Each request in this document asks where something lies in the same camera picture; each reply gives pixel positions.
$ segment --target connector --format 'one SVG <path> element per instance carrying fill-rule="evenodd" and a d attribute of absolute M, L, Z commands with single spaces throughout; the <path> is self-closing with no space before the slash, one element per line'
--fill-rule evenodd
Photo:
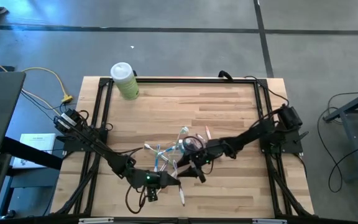
<path fill-rule="evenodd" d="M 62 103 L 69 103 L 73 100 L 73 97 L 70 95 L 65 95 L 62 99 Z"/>

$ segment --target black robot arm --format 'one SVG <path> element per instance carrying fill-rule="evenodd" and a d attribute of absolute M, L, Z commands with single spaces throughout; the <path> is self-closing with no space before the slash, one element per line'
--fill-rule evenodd
<path fill-rule="evenodd" d="M 277 114 L 279 121 L 273 120 L 273 115 Z M 205 182 L 205 176 L 201 167 L 210 164 L 214 159 L 223 154 L 232 159 L 237 157 L 246 144 L 259 138 L 267 136 L 276 139 L 275 144 L 280 144 L 286 133 L 298 131 L 302 122 L 293 107 L 283 105 L 281 108 L 271 112 L 266 117 L 258 120 L 247 131 L 236 137 L 225 137 L 211 139 L 203 149 L 195 149 L 194 145 L 186 145 L 183 157 L 178 161 L 178 167 L 190 164 L 189 168 L 178 174 L 178 177 L 198 177 L 201 182 Z"/>
<path fill-rule="evenodd" d="M 66 138 L 75 138 L 86 144 L 111 167 L 111 170 L 121 179 L 126 178 L 135 189 L 145 187 L 149 202 L 158 200 L 156 190 L 168 185 L 180 185 L 180 181 L 168 174 L 167 171 L 152 172 L 135 168 L 136 160 L 130 155 L 114 152 L 101 139 L 95 127 L 88 126 L 84 117 L 75 110 L 68 110 L 59 117 L 55 117 L 55 127 Z"/>

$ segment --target white lid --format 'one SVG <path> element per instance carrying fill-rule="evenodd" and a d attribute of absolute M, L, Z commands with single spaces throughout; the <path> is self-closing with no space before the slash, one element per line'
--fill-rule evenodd
<path fill-rule="evenodd" d="M 133 77 L 132 67 L 125 62 L 119 62 L 112 66 L 110 74 L 115 82 L 126 82 Z"/>

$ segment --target yellow cable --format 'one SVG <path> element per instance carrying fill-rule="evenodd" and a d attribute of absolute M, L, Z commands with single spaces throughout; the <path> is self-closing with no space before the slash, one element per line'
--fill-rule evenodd
<path fill-rule="evenodd" d="M 7 72 L 7 70 L 6 70 L 1 64 L 0 64 L 0 68 L 1 68 L 2 70 L 4 70 L 5 72 Z M 61 86 L 62 86 L 62 90 L 63 90 L 65 96 L 67 95 L 67 94 L 66 94 L 66 91 L 65 91 L 64 88 L 63 88 L 62 81 L 60 81 L 60 79 L 59 79 L 59 77 L 58 77 L 58 75 L 57 75 L 56 73 L 54 73 L 53 71 L 51 71 L 51 70 L 49 70 L 49 69 L 46 69 L 46 68 L 27 68 L 27 69 L 23 70 L 23 72 L 24 72 L 24 71 L 27 71 L 27 70 L 30 70 L 30 69 L 42 69 L 42 70 L 46 70 L 46 71 L 48 71 L 48 72 L 52 72 L 53 74 L 55 74 L 56 77 L 58 78 L 58 80 L 59 80 Z M 29 91 L 23 89 L 23 88 L 22 88 L 22 91 L 25 92 L 26 94 L 29 94 L 29 95 L 31 95 L 31 96 L 37 98 L 38 100 L 44 102 L 50 109 L 52 109 L 57 115 L 60 116 L 60 113 L 59 113 L 57 110 L 55 110 L 52 106 L 50 106 L 50 104 L 49 104 L 48 102 L 46 102 L 44 99 L 42 99 L 41 97 L 39 97 L 39 96 L 37 96 L 37 95 L 35 95 L 35 94 L 33 94 L 33 93 L 31 93 L 31 92 L 29 92 Z"/>
<path fill-rule="evenodd" d="M 65 88 L 63 87 L 63 83 L 62 83 L 62 81 L 60 80 L 60 77 L 59 77 L 54 71 L 51 71 L 51 70 L 49 70 L 49 69 L 47 69 L 47 68 L 42 68 L 42 67 L 31 67 L 31 68 L 26 68 L 26 69 L 23 70 L 22 72 L 26 72 L 26 71 L 28 71 L 28 70 L 36 70 L 36 69 L 41 69 L 41 70 L 44 70 L 44 71 L 47 71 L 47 72 L 50 72 L 50 73 L 54 74 L 54 75 L 56 76 L 57 80 L 59 81 L 60 86 L 62 87 L 63 94 L 64 94 L 65 96 L 67 95 L 66 90 L 65 90 Z"/>

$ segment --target black cable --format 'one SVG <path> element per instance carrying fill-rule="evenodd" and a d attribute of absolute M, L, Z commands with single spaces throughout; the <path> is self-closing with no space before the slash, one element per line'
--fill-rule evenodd
<path fill-rule="evenodd" d="M 34 103 L 37 103 L 39 106 L 41 106 L 45 110 L 54 110 L 54 109 L 57 109 L 57 108 L 61 107 L 61 105 L 60 105 L 60 106 L 55 106 L 53 108 L 46 108 L 44 105 L 40 104 L 37 100 L 35 100 L 32 96 L 28 95 L 27 93 L 25 93 L 23 91 L 21 91 L 21 93 L 26 95 L 27 97 L 29 97 Z"/>
<path fill-rule="evenodd" d="M 285 98 L 284 96 L 281 96 L 281 95 L 279 95 L 279 94 L 276 94 L 275 92 L 273 92 L 272 90 L 270 90 L 269 88 L 267 88 L 267 86 L 264 86 L 263 84 L 261 84 L 261 82 L 259 82 L 259 80 L 258 80 L 256 77 L 253 77 L 252 75 L 247 75 L 247 76 L 244 77 L 244 78 L 249 78 L 249 77 L 254 78 L 255 81 L 256 81 L 261 87 L 263 87 L 265 90 L 267 90 L 267 91 L 271 92 L 273 95 L 278 96 L 278 97 L 280 97 L 281 99 L 285 100 L 285 101 L 287 102 L 287 106 L 290 105 L 290 101 L 289 101 L 287 98 Z"/>
<path fill-rule="evenodd" d="M 331 181 L 331 177 L 332 177 L 332 175 L 333 175 L 333 172 L 334 172 L 335 168 L 337 168 L 337 169 L 339 170 L 339 166 L 338 166 L 339 163 L 342 162 L 346 157 L 350 156 L 351 154 L 353 154 L 353 153 L 355 153 L 355 152 L 357 152 L 357 151 L 358 151 L 358 149 L 355 149 L 355 150 L 349 152 L 349 153 L 346 154 L 344 157 L 342 157 L 342 159 L 340 159 L 338 162 L 335 163 L 335 166 L 333 167 L 333 169 L 331 170 L 331 173 L 329 174 L 328 185 L 329 185 L 329 183 L 330 183 L 330 181 Z"/>
<path fill-rule="evenodd" d="M 129 206 L 129 203 L 128 203 L 128 195 L 129 195 L 129 191 L 131 191 L 131 188 L 132 188 L 132 186 L 129 186 L 129 187 L 128 187 L 128 190 L 127 190 L 127 193 L 125 194 L 125 204 L 127 205 L 127 208 L 128 208 L 128 210 L 129 210 L 130 212 L 132 212 L 133 214 L 138 214 L 138 213 L 142 210 L 142 208 L 143 208 L 143 206 L 144 206 L 144 204 L 145 204 L 145 202 L 146 202 L 147 196 L 144 196 L 144 197 L 142 198 L 142 196 L 143 196 L 144 191 L 145 191 L 146 188 L 145 188 L 145 186 L 143 186 L 142 191 L 141 191 L 141 193 L 140 193 L 140 197 L 139 197 L 139 209 L 138 209 L 138 211 L 133 211 L 133 209 L 131 209 L 131 207 Z"/>
<path fill-rule="evenodd" d="M 329 108 L 331 107 L 331 100 L 333 100 L 335 97 L 337 96 L 341 96 L 341 95 L 351 95 L 351 94 L 358 94 L 358 92 L 349 92 L 349 93 L 339 93 L 337 95 L 333 95 L 329 100 L 328 100 L 328 105 L 327 105 L 327 110 L 328 110 L 328 115 L 331 113 L 329 111 Z M 336 124 L 342 124 L 342 122 L 340 121 L 336 121 L 335 119 L 333 120 L 334 123 Z"/>
<path fill-rule="evenodd" d="M 303 165 L 303 169 L 305 170 L 305 176 L 306 176 L 306 178 L 308 178 L 308 172 L 306 171 L 305 162 L 303 162 L 303 159 L 299 156 L 299 154 L 293 153 L 293 155 L 296 156 L 301 161 L 301 163 Z"/>
<path fill-rule="evenodd" d="M 275 109 L 275 110 L 273 110 L 272 112 L 267 113 L 267 114 L 264 115 L 262 118 L 260 118 L 260 119 L 258 119 L 257 121 L 255 121 L 251 126 L 249 126 L 249 129 L 250 129 L 250 128 L 253 128 L 253 127 L 255 126 L 255 124 L 259 123 L 260 121 L 262 121 L 263 119 L 265 119 L 267 116 L 273 116 L 273 115 L 275 115 L 279 110 L 281 110 L 281 108 Z"/>
<path fill-rule="evenodd" d="M 334 108 L 334 107 L 327 108 L 327 109 L 325 109 L 325 110 L 321 113 L 320 117 L 319 117 L 318 120 L 317 120 L 317 133 L 318 133 L 318 137 L 320 138 L 320 141 L 321 141 L 321 143 L 323 144 L 325 150 L 328 152 L 329 156 L 330 156 L 331 159 L 334 161 L 334 163 L 337 164 L 335 158 L 334 158 L 333 155 L 329 152 L 327 146 L 325 145 L 325 143 L 324 143 L 324 141 L 323 141 L 323 138 L 321 137 L 321 133 L 320 133 L 320 120 L 321 120 L 321 118 L 323 117 L 323 115 L 325 114 L 325 112 L 327 112 L 329 109 L 333 109 L 333 108 Z M 339 188 L 338 188 L 337 190 L 333 190 L 333 189 L 331 188 L 331 182 L 329 181 L 329 180 L 331 179 L 331 176 L 330 176 L 330 178 L 329 178 L 329 180 L 328 180 L 328 187 L 329 187 L 329 190 L 330 190 L 332 193 L 339 192 L 339 191 L 342 189 L 342 179 L 343 179 L 343 177 L 342 177 L 342 172 L 341 172 L 341 169 L 340 169 L 339 167 L 337 167 L 337 168 L 338 168 L 338 171 L 339 171 L 339 176 L 340 176 L 340 179 L 341 179 L 341 184 L 340 184 L 340 186 L 339 186 Z"/>
<path fill-rule="evenodd" d="M 131 149 L 131 150 L 124 151 L 124 152 L 117 152 L 117 154 L 124 154 L 124 153 L 128 153 L 128 152 L 134 152 L 134 151 L 138 151 L 138 150 L 141 150 L 141 149 L 143 149 L 143 147 L 138 147 L 136 149 Z"/>
<path fill-rule="evenodd" d="M 41 107 L 39 107 L 38 105 L 36 105 L 33 101 L 31 101 L 30 99 L 28 99 L 32 104 L 34 104 L 36 107 L 38 107 L 38 109 L 40 110 L 40 111 L 42 111 L 51 121 L 53 121 L 53 119 L 44 111 L 44 110 L 42 110 L 41 109 Z"/>
<path fill-rule="evenodd" d="M 80 113 L 80 112 L 86 113 L 86 118 L 85 118 L 85 120 L 87 120 L 87 119 L 89 118 L 89 116 L 90 116 L 89 112 L 87 112 L 86 110 L 80 110 L 79 113 Z"/>
<path fill-rule="evenodd" d="M 62 106 L 63 106 L 63 104 L 64 104 L 64 103 L 61 103 L 60 106 L 59 106 L 59 111 L 60 111 L 61 113 L 63 113 L 63 111 L 62 111 Z"/>
<path fill-rule="evenodd" d="M 208 172 L 208 173 L 205 173 L 202 169 L 201 169 L 201 171 L 202 171 L 202 173 L 203 174 L 206 174 L 206 175 L 208 175 L 208 174 L 211 174 L 212 173 L 212 170 L 214 169 L 214 159 L 212 160 L 212 164 L 211 164 L 211 170 Z"/>
<path fill-rule="evenodd" d="M 112 124 L 111 124 L 111 123 L 107 123 L 106 125 L 110 125 L 110 126 L 111 126 L 110 129 L 106 128 L 106 130 L 107 130 L 107 131 L 111 131 L 111 130 L 112 130 Z"/>

